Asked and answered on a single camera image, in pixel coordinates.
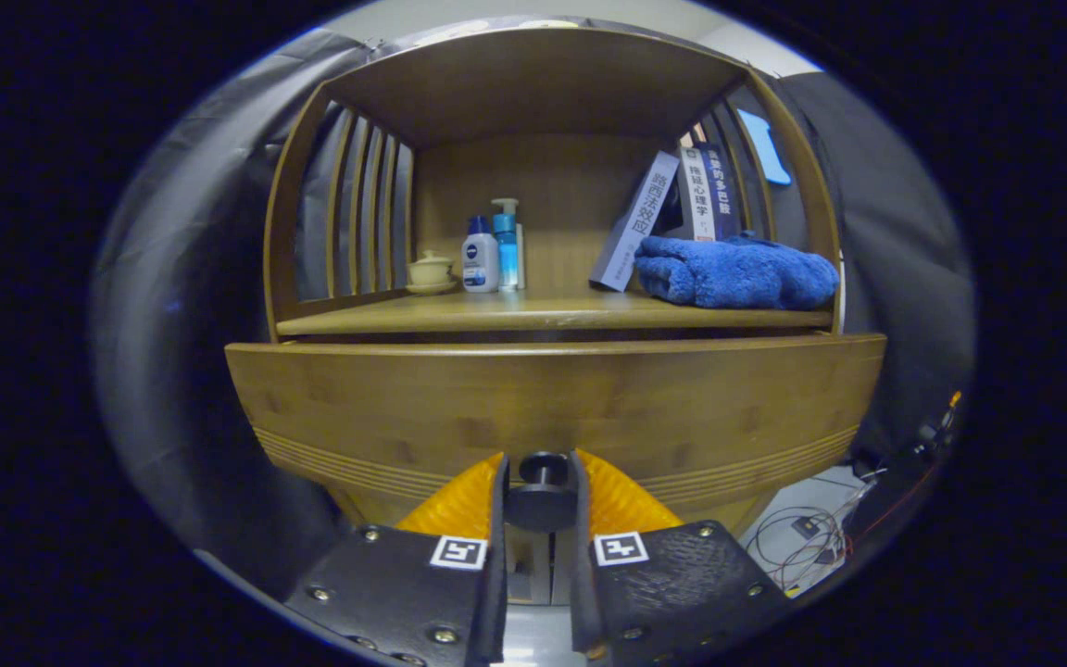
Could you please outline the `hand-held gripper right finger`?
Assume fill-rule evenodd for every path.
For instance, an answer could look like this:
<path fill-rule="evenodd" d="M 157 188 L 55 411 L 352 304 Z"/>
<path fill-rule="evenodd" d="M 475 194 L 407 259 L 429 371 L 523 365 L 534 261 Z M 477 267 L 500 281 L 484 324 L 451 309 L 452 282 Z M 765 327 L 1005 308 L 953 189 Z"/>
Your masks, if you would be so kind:
<path fill-rule="evenodd" d="M 623 474 L 571 452 L 577 485 L 572 646 L 589 666 L 708 666 L 775 626 L 795 604 L 722 524 L 648 527 L 660 504 L 614 494 Z"/>

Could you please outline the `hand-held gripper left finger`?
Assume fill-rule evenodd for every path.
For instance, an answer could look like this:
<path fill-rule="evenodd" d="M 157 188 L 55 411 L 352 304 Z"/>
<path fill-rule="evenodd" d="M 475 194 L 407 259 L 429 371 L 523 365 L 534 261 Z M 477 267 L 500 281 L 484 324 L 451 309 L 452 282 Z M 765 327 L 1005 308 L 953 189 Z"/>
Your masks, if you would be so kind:
<path fill-rule="evenodd" d="M 347 529 L 297 579 L 285 607 L 375 666 L 490 666 L 507 623 L 504 452 L 463 473 L 474 526 Z"/>

